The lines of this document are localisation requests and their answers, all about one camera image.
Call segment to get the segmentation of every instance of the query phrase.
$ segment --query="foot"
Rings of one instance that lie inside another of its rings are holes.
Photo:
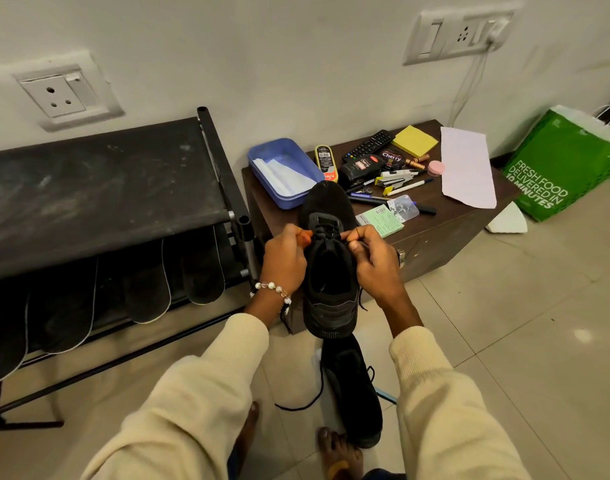
[[[245,463],[247,452],[249,451],[250,446],[252,446],[252,441],[254,440],[254,434],[256,432],[256,424],[258,423],[260,414],[260,404],[258,401],[254,401],[247,414],[247,419],[245,419],[243,429],[240,430],[240,434],[236,438],[236,443],[234,443],[234,449],[236,450],[236,455],[238,457],[239,474],[240,470],[243,468],[243,463]]]
[[[333,464],[346,460],[349,469],[339,470],[334,475],[334,480],[361,480],[363,478],[363,452],[349,444],[344,435],[339,435],[329,428],[320,428],[318,430],[318,448],[323,460],[325,476],[328,475]]]

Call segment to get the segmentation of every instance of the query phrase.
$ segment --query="person's left hand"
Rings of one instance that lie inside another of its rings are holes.
[[[265,244],[261,282],[274,282],[291,295],[305,279],[307,261],[303,254],[311,242],[312,232],[287,224],[283,232]]]

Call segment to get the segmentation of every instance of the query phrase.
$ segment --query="green card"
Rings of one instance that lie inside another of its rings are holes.
[[[394,212],[388,209],[385,205],[379,205],[367,212],[356,216],[356,221],[360,226],[371,224],[376,228],[381,237],[387,237],[405,227],[398,220]]]

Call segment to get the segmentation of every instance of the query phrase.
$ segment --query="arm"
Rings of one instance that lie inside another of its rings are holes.
[[[300,286],[306,268],[297,245],[301,232],[287,226],[267,243],[261,281],[289,294]],[[201,357],[185,357],[163,374],[82,478],[227,479],[227,459],[252,403],[252,377],[269,344],[267,328],[282,306],[278,293],[259,290],[247,313],[230,317]]]
[[[529,479],[476,384],[453,370],[398,277],[396,251],[371,226],[345,234],[358,279],[383,309],[400,383],[398,423],[408,479]]]

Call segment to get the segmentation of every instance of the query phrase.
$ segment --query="hand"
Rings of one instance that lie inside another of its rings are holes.
[[[407,294],[398,275],[398,255],[374,226],[361,226],[341,234],[356,256],[358,283],[379,306],[390,297]]]
[[[265,245],[265,257],[261,270],[261,282],[273,282],[283,288],[287,295],[296,291],[303,279],[307,261],[303,248],[311,243],[312,231],[303,230],[294,224],[287,224],[283,232]],[[245,311],[257,317],[267,327],[276,319],[283,307],[280,293],[269,288],[256,292]]]

